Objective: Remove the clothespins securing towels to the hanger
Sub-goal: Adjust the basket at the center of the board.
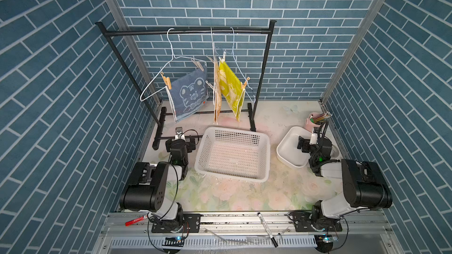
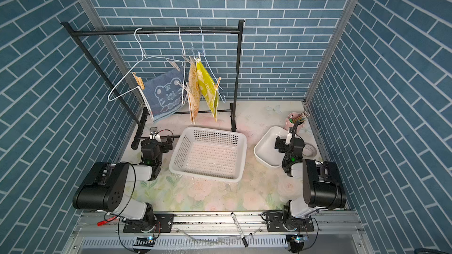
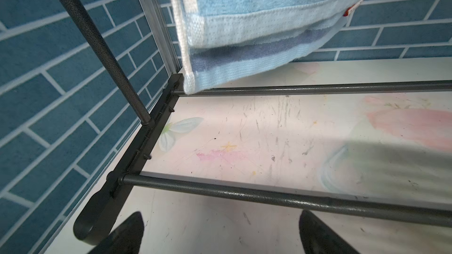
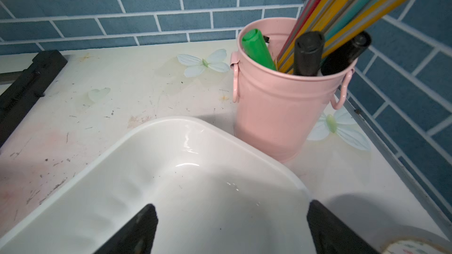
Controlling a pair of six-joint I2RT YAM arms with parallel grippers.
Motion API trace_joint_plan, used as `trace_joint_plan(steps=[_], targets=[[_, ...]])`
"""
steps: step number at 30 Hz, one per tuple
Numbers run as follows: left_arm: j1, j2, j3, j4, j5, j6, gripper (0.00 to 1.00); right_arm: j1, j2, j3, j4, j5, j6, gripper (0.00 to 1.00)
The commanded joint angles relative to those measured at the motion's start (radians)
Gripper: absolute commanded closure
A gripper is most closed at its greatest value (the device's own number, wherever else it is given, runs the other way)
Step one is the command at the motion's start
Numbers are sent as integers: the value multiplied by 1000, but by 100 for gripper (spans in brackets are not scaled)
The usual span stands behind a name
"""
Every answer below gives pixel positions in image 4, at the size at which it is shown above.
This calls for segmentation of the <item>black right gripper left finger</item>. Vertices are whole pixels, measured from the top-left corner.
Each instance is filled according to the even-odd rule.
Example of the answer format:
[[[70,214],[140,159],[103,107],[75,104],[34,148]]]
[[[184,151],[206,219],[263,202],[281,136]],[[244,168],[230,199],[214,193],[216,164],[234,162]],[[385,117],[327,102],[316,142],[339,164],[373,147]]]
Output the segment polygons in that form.
[[[150,254],[157,225],[155,206],[147,204],[96,250],[95,254]]]

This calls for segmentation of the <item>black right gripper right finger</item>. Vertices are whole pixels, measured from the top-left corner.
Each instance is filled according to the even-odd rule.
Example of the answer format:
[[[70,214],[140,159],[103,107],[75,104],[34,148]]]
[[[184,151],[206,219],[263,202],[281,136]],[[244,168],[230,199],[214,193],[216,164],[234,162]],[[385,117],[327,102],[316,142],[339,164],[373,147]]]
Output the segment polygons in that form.
[[[318,254],[378,254],[321,202],[310,202],[307,222]]]

